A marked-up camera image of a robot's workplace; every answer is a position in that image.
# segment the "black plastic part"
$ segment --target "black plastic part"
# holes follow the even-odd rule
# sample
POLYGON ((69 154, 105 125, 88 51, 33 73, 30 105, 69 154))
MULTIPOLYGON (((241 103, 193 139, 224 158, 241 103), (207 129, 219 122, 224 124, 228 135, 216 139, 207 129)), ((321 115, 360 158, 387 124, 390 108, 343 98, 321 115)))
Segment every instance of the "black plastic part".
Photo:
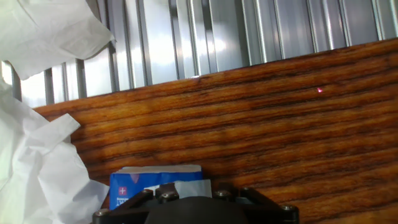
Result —
POLYGON ((93 224, 299 223, 295 206, 280 207, 254 189, 244 188, 238 197, 237 189, 230 185, 220 187, 214 192, 217 200, 178 199, 174 184, 161 185, 156 190, 157 198, 153 191, 144 190, 109 213, 94 213, 93 224))

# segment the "wooden surface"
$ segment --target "wooden surface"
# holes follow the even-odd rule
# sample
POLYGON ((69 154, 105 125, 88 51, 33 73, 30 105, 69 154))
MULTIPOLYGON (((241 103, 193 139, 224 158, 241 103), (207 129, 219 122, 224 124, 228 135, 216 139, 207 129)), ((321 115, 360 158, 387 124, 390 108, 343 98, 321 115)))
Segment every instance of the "wooden surface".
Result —
POLYGON ((70 113, 92 179, 199 164, 305 223, 398 223, 398 39, 36 110, 70 113))

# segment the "bolt head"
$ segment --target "bolt head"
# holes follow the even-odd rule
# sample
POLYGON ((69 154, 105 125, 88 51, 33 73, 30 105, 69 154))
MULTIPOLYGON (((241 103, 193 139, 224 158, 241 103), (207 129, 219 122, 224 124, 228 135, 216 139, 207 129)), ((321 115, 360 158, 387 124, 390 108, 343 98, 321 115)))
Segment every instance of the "bolt head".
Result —
POLYGON ((294 205, 281 205, 280 208, 285 211, 293 211, 297 209, 297 207, 294 205))
POLYGON ((231 195, 231 193, 227 190, 218 190, 215 192, 215 194, 219 197, 227 197, 227 196, 231 195))
POLYGON ((95 212, 95 215, 96 215, 96 216, 103 216, 103 215, 108 214, 109 212, 111 212, 109 209, 107 209, 107 208, 102 208, 102 209, 99 209, 98 211, 96 211, 96 212, 95 212))
POLYGON ((167 192, 167 193, 163 193, 161 195, 162 198, 172 198, 172 197, 176 197, 177 194, 175 192, 167 192))

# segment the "blue box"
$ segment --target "blue box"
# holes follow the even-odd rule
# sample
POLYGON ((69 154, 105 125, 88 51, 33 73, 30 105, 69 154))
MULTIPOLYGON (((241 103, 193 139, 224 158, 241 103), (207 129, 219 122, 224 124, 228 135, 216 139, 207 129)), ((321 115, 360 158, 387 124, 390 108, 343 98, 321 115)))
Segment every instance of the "blue box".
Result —
POLYGON ((160 184, 175 181, 202 180, 201 167, 197 165, 124 167, 111 174, 109 208, 115 209, 135 194, 160 184))

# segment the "white tissue paper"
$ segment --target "white tissue paper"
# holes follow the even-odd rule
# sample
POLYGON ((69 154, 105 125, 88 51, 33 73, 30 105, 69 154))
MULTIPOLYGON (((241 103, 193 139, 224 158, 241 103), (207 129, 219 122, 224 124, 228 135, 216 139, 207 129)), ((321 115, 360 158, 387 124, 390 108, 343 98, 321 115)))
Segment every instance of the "white tissue paper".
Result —
MULTIPOLYGON (((193 181, 176 181, 174 187, 177 190, 180 199, 186 197, 212 197, 211 195, 211 182, 210 180, 193 180, 193 181)), ((159 188, 159 185, 146 187, 154 191, 159 188)))
POLYGON ((96 0, 0 1, 0 60, 25 80, 94 56, 114 37, 93 12, 98 16, 96 0))
POLYGON ((69 114, 48 122, 0 76, 0 223, 91 222, 109 187, 89 179, 66 140, 78 127, 69 114))

